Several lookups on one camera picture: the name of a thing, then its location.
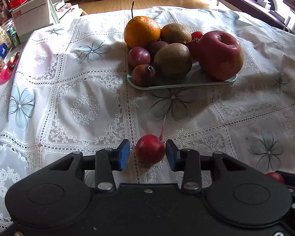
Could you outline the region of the round red radish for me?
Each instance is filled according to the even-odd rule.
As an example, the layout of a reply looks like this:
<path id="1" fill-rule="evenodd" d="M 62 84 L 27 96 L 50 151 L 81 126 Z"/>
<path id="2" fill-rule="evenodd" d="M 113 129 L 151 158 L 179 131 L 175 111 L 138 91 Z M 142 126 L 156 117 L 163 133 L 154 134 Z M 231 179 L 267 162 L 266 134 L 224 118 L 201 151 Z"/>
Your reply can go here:
<path id="1" fill-rule="evenodd" d="M 280 173 L 277 173 L 277 172 L 268 172 L 265 174 L 266 176 L 282 183 L 282 184 L 285 184 L 285 181 L 284 181 L 284 178 L 283 176 L 280 174 Z"/>

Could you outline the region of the white lace tablecloth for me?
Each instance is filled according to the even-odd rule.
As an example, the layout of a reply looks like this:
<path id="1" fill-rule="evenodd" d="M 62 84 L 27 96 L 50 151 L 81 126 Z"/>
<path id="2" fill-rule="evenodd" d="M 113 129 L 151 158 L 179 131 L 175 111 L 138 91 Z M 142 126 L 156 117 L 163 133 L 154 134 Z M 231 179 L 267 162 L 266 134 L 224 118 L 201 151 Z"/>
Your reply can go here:
<path id="1" fill-rule="evenodd" d="M 225 152 L 263 173 L 295 173 L 295 36 L 243 12 L 155 6 L 161 26 L 234 36 L 244 65 L 231 85 L 140 91 L 129 85 L 129 10 L 89 14 L 35 31 L 0 84 L 0 232 L 16 182 L 74 152 L 163 135 L 202 155 Z"/>

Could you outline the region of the lower dark plum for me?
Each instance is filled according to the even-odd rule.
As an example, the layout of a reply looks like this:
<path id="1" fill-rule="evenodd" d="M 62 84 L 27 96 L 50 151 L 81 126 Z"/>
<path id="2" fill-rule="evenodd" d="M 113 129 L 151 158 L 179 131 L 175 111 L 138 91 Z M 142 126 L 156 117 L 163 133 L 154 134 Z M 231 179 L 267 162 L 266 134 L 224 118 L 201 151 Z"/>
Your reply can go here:
<path id="1" fill-rule="evenodd" d="M 148 87 L 156 81 L 156 70 L 148 64 L 138 65 L 132 71 L 132 81 L 140 87 Z"/>

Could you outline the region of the upper red plum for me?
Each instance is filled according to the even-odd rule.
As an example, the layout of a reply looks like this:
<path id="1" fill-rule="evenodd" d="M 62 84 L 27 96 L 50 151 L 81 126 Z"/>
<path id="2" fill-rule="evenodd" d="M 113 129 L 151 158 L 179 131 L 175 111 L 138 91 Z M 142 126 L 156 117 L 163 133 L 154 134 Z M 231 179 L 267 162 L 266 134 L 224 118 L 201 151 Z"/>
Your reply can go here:
<path id="1" fill-rule="evenodd" d="M 128 63 L 132 69 L 138 65 L 149 64 L 150 61 L 149 52 L 142 47 L 134 47 L 128 53 Z"/>

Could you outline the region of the brown kiwi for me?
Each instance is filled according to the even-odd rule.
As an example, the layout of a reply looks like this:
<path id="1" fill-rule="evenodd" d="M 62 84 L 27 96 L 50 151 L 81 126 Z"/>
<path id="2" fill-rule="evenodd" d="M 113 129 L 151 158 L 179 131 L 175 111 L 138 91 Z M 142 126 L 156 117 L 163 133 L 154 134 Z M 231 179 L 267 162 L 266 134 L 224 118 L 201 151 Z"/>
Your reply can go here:
<path id="1" fill-rule="evenodd" d="M 181 43 L 186 45 L 192 40 L 192 36 L 184 25 L 170 23 L 162 28 L 160 39 L 168 44 Z"/>
<path id="2" fill-rule="evenodd" d="M 191 52 L 184 44 L 169 44 L 158 50 L 153 64 L 156 71 L 163 76 L 184 76 L 192 68 Z"/>

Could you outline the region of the large red apple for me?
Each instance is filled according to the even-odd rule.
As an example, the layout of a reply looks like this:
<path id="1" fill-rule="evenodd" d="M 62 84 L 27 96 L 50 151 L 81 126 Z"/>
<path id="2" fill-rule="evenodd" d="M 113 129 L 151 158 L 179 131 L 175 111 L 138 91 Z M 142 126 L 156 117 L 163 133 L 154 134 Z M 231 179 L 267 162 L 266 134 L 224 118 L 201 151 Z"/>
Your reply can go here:
<path id="1" fill-rule="evenodd" d="M 200 38 L 197 61 L 207 74 L 225 81 L 243 67 L 243 49 L 237 39 L 227 32 L 210 31 Z"/>

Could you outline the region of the back brown kiwi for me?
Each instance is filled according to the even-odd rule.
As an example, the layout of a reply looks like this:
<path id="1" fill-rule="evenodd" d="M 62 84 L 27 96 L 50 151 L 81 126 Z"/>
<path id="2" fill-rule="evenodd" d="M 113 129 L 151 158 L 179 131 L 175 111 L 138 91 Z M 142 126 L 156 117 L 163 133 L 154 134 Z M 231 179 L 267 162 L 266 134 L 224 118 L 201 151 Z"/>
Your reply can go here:
<path id="1" fill-rule="evenodd" d="M 186 45 L 192 40 L 192 36 L 184 25 L 170 23 L 162 28 L 160 39 L 168 44 L 181 43 Z"/>

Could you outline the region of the red tomato behind apple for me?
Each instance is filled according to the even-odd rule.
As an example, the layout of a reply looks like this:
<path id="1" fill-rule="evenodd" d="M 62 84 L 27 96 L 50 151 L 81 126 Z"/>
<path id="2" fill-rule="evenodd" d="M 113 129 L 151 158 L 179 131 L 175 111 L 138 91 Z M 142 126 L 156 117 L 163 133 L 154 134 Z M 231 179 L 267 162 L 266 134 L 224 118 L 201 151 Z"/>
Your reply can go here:
<path id="1" fill-rule="evenodd" d="M 199 42 L 202 36 L 204 36 L 204 33 L 201 31 L 195 31 L 191 34 L 192 40 L 189 42 L 187 47 L 191 53 L 191 57 L 193 58 L 193 60 L 197 60 Z"/>

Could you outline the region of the orange with stem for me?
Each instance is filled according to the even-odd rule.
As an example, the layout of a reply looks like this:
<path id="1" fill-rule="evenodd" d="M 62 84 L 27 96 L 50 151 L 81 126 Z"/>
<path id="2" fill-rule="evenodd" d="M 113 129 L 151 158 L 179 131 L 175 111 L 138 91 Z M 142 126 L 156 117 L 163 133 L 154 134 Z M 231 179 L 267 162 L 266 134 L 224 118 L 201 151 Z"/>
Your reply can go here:
<path id="1" fill-rule="evenodd" d="M 134 16 L 134 2 L 132 2 L 131 19 L 124 29 L 124 41 L 128 47 L 147 47 L 160 39 L 159 24 L 146 16 Z"/>

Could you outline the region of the pale green fruit plate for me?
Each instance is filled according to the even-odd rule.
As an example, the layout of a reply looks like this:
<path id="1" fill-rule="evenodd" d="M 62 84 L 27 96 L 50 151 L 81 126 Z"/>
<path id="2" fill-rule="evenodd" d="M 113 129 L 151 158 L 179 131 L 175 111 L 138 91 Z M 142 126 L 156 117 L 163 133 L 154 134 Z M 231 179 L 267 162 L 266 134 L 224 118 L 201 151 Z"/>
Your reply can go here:
<path id="1" fill-rule="evenodd" d="M 157 76 L 155 82 L 148 87 L 141 87 L 136 85 L 132 80 L 132 67 L 128 63 L 128 59 L 126 59 L 127 64 L 127 81 L 128 83 L 134 87 L 135 89 L 139 89 L 142 91 L 152 91 L 157 89 L 172 89 L 172 88 L 180 88 L 180 87 L 199 87 L 199 86 L 212 86 L 212 85 L 229 85 L 233 84 L 238 79 L 238 74 L 231 77 L 226 81 L 220 81 L 215 78 L 212 78 L 210 75 L 202 71 L 198 62 L 194 62 L 191 70 L 187 75 L 183 78 L 177 79 L 168 79 Z"/>

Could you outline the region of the white cardboard box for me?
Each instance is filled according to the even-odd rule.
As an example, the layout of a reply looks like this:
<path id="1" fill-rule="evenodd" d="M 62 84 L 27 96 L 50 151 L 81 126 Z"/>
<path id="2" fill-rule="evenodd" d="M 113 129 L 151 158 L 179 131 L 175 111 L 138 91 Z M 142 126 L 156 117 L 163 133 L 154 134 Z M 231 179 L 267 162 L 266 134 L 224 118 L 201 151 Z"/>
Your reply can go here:
<path id="1" fill-rule="evenodd" d="M 60 23 L 52 0 L 30 0 L 11 12 L 21 43 L 40 28 Z"/>

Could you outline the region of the red radish with tail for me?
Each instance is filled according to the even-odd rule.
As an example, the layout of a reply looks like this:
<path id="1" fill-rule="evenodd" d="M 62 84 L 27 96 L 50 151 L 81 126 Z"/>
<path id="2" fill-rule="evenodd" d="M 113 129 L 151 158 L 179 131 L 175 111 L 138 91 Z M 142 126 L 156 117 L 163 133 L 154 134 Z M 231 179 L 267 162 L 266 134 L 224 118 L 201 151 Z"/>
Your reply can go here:
<path id="1" fill-rule="evenodd" d="M 154 165 L 165 156 L 165 143 L 163 142 L 163 130 L 166 117 L 163 119 L 160 136 L 147 134 L 141 137 L 135 146 L 135 153 L 139 162 Z"/>

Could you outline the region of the front brown kiwi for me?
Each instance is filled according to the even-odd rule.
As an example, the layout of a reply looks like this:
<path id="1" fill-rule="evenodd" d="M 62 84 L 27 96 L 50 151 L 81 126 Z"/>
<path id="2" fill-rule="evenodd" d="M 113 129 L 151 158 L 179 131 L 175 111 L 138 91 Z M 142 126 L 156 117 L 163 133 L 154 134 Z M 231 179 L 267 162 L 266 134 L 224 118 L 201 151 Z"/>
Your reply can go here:
<path id="1" fill-rule="evenodd" d="M 184 44 L 169 44 L 158 50 L 153 64 L 156 71 L 163 76 L 184 76 L 192 68 L 191 52 Z"/>

